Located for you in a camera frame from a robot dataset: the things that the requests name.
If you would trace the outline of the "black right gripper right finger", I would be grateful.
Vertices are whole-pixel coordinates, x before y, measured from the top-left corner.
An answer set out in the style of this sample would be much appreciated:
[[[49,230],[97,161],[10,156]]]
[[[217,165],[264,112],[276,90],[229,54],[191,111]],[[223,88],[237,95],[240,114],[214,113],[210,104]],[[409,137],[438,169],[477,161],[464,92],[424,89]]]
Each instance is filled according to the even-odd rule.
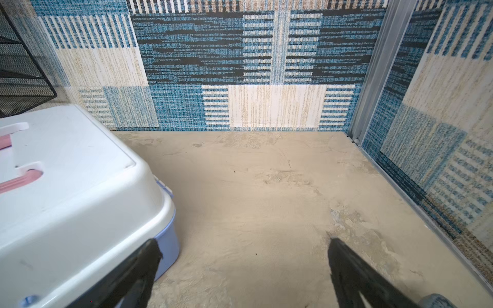
[[[331,280],[340,307],[417,307],[341,239],[331,239],[327,251]]]

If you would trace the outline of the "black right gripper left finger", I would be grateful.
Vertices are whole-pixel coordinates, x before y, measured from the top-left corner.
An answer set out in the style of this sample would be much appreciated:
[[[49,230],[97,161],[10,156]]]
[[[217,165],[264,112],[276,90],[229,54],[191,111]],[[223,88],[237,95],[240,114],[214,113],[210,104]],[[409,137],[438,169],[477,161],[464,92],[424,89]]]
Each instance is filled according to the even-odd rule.
[[[162,253],[149,239],[69,307],[146,307]]]

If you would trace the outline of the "blue white plastic toolbox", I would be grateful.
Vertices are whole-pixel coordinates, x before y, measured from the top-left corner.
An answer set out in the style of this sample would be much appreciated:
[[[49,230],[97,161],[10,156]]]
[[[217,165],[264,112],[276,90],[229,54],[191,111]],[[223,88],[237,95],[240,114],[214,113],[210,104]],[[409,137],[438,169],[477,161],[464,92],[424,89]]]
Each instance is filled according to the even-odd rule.
[[[69,307],[149,239],[177,260],[173,195],[88,112],[1,120],[1,306]]]

